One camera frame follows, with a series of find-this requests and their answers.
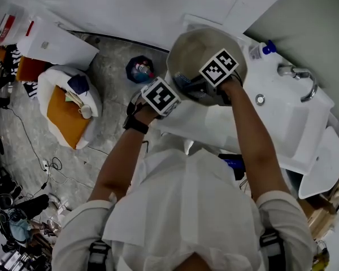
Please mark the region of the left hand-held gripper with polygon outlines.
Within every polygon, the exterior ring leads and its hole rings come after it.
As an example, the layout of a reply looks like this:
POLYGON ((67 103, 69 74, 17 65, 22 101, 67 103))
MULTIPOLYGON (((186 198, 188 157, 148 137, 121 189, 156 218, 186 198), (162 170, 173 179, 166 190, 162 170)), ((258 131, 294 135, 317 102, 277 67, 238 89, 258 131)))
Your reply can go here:
POLYGON ((144 86, 141 96, 160 117, 167 117, 181 103, 180 97, 160 77, 144 86))

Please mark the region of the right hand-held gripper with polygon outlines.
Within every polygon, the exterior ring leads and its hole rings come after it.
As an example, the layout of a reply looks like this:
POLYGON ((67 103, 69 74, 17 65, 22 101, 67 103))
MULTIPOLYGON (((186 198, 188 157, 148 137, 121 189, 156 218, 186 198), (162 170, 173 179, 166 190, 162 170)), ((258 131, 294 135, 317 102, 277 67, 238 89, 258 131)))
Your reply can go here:
POLYGON ((192 80, 182 79, 182 92, 200 104, 231 106, 231 99, 220 88, 220 84, 233 78, 242 84, 236 71, 238 66, 231 54, 222 49, 200 68, 198 76, 192 80))

